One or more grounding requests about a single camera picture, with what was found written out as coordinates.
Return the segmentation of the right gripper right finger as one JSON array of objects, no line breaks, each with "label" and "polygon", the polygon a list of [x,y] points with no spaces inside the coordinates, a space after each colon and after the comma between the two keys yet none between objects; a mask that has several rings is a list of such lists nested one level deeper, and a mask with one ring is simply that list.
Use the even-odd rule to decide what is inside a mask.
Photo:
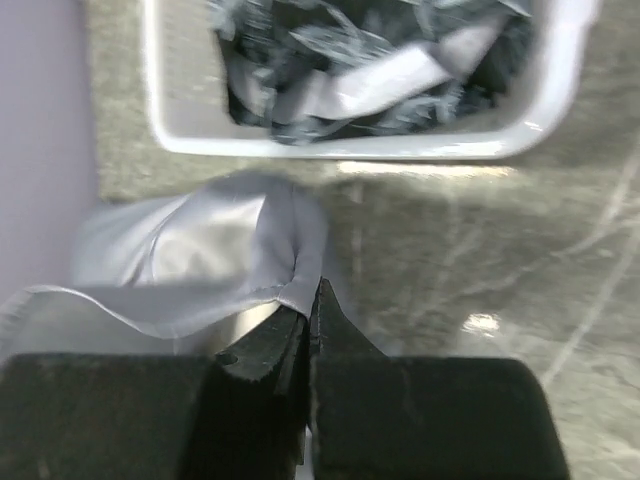
[{"label": "right gripper right finger", "polygon": [[566,479],[547,397],[511,358],[382,353],[331,284],[311,317],[310,430],[318,479]]}]

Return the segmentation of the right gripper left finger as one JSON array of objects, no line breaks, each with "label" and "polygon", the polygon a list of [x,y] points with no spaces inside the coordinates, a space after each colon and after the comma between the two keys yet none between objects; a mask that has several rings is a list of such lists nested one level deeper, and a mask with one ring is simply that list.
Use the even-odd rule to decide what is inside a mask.
[{"label": "right gripper left finger", "polygon": [[5,479],[291,479],[308,324],[280,308],[212,357],[21,354],[1,370]]}]

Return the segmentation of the grey pillowcase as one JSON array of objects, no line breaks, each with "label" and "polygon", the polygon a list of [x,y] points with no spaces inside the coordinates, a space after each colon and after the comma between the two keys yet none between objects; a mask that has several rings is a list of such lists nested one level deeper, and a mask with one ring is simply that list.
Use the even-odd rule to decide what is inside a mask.
[{"label": "grey pillowcase", "polygon": [[4,306],[1,355],[181,355],[280,306],[309,314],[327,237],[314,197],[254,172],[104,205],[80,229],[70,285],[31,287]]}]

